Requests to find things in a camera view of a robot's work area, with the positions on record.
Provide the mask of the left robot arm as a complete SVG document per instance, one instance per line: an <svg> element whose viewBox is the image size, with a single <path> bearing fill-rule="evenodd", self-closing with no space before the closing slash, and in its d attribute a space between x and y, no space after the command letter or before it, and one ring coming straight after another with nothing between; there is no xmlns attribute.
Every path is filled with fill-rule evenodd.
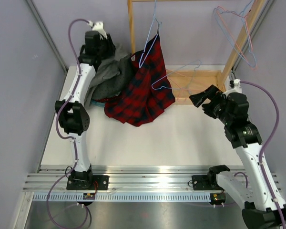
<svg viewBox="0 0 286 229"><path fill-rule="evenodd" d="M91 80L102 60L115 54L115 46L109 34L103 36L97 31L85 34L85 43L80 53L76 55L77 70L74 80L63 100L55 102L55 128L63 129L69 140L74 165L69 172L67 190L105 190L102 182L108 181L108 176L93 175L92 166L87 153L86 132L90 125L90 117L84 107L85 97Z"/></svg>

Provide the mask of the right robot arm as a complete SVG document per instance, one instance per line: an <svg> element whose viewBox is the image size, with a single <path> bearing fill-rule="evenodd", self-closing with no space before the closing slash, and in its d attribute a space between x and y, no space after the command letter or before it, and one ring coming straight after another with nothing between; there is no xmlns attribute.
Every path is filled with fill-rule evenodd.
<svg viewBox="0 0 286 229"><path fill-rule="evenodd" d="M286 201L276 188L257 127L248 119L249 102L240 86L225 93L211 85L190 97L195 107L224 124L225 136L242 161L251 189L241 184L225 166L209 169L207 184L228 192L242 211L249 229L286 228Z"/></svg>

